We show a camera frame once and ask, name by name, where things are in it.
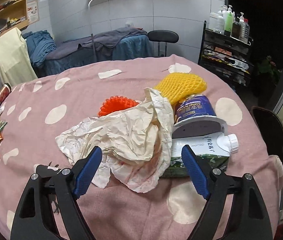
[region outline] white tissue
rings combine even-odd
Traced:
[[[102,149],[103,159],[92,180],[98,187],[107,186],[112,171],[128,188],[145,193],[156,187],[169,167],[173,110],[157,90],[144,92],[146,98],[137,106],[87,118],[56,137],[72,165],[94,146]]]

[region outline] black stool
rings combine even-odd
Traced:
[[[167,43],[176,43],[179,40],[177,33],[172,31],[157,30],[148,33],[148,39],[150,41],[158,42],[158,57],[159,55],[159,44],[165,42],[165,57],[167,56]]]

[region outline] yellow foam net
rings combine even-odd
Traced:
[[[204,92],[207,84],[195,74],[175,72],[167,75],[154,89],[160,91],[174,105],[189,95]]]

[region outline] blue gripper pad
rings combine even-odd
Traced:
[[[90,183],[102,161],[102,150],[98,147],[92,153],[90,153],[89,160],[81,170],[80,174],[76,177],[76,187],[73,194],[79,198],[86,194]]]
[[[207,187],[207,178],[186,146],[184,146],[181,150],[181,159],[187,169],[187,172],[195,186],[197,193],[202,195],[204,199],[208,200],[210,193]]]

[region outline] bottle cap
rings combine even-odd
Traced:
[[[238,151],[238,148],[239,148],[237,136],[232,133],[232,134],[227,135],[227,137],[230,141],[230,152],[236,153]]]

